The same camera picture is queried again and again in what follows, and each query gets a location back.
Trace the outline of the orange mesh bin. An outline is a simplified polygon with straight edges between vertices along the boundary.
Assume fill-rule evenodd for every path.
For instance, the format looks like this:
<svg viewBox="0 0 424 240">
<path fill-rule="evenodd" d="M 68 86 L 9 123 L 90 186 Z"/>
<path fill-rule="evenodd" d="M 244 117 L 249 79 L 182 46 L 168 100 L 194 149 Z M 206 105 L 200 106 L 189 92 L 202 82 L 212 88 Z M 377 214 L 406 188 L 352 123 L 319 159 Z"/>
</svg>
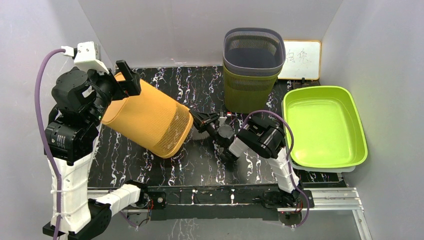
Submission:
<svg viewBox="0 0 424 240">
<path fill-rule="evenodd" d="M 156 156 L 171 158 L 180 149 L 193 126 L 189 108 L 139 80 L 140 95 L 114 100 L 101 123 Z"/>
</svg>

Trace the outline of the grey mesh bin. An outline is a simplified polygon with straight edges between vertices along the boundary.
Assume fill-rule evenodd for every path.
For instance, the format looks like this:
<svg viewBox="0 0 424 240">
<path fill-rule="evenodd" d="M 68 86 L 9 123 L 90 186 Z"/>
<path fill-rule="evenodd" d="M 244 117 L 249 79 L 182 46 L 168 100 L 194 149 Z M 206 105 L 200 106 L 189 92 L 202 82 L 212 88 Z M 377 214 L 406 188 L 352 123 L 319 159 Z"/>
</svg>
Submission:
<svg viewBox="0 0 424 240">
<path fill-rule="evenodd" d="M 238 27 L 225 34 L 223 64 L 233 74 L 249 77 L 278 75 L 285 61 L 285 43 L 274 30 Z"/>
</svg>

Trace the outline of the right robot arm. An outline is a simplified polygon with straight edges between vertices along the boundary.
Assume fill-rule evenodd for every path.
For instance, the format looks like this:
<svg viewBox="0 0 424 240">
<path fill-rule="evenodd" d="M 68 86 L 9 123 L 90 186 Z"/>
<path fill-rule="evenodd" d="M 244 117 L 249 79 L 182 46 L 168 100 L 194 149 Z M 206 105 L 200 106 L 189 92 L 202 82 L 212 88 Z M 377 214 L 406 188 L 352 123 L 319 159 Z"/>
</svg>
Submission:
<svg viewBox="0 0 424 240">
<path fill-rule="evenodd" d="M 254 198 L 266 208 L 302 208 L 306 206 L 303 186 L 295 174 L 286 153 L 286 135 L 282 127 L 272 120 L 262 119 L 254 113 L 248 115 L 238 132 L 225 123 L 218 113 L 189 112 L 199 134 L 206 132 L 219 147 L 223 163 L 233 164 L 244 153 L 252 150 L 264 158 L 277 179 L 277 190 L 265 191 Z"/>
</svg>

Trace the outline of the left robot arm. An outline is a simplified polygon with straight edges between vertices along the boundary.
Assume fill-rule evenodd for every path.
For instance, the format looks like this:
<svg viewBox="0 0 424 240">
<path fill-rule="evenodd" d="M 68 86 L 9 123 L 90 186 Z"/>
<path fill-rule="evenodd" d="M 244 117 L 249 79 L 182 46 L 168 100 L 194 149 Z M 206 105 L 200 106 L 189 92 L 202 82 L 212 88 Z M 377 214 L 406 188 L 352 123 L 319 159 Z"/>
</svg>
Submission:
<svg viewBox="0 0 424 240">
<path fill-rule="evenodd" d="M 146 185 L 129 180 L 122 187 L 97 199 L 88 196 L 94 140 L 98 126 L 113 101 L 138 96 L 140 75 L 126 61 L 116 65 L 124 79 L 109 71 L 73 67 L 52 88 L 56 104 L 44 131 L 45 153 L 52 157 L 53 217 L 43 227 L 49 236 L 69 240 L 91 240 L 102 234 L 112 217 L 130 205 L 144 208 L 149 203 Z"/>
</svg>

